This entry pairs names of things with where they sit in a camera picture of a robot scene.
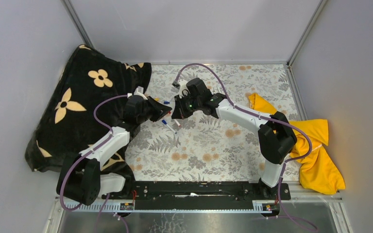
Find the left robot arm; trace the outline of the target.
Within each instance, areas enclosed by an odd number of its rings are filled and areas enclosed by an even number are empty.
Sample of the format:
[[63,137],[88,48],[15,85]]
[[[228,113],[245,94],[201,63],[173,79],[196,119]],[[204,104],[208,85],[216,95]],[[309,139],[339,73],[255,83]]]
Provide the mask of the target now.
[[101,122],[108,129],[106,135],[80,153],[66,155],[56,189],[60,198],[69,198],[79,205],[91,205],[110,193],[121,200],[128,198],[131,187],[126,178],[116,173],[102,174],[102,166],[136,137],[142,123],[160,121],[171,110],[151,97],[128,97],[122,119],[113,126]]

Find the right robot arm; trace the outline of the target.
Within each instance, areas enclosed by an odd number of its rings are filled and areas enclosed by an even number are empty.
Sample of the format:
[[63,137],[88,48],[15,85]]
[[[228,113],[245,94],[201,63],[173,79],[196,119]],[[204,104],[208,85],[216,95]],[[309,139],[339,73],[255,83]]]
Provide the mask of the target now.
[[284,160],[297,142],[286,116],[280,112],[271,115],[235,105],[225,94],[212,93],[199,78],[188,82],[174,81],[172,85],[178,89],[172,119],[186,119],[196,111],[202,111],[258,135],[260,151],[265,158],[259,193],[263,199],[273,199],[279,191],[277,185]]

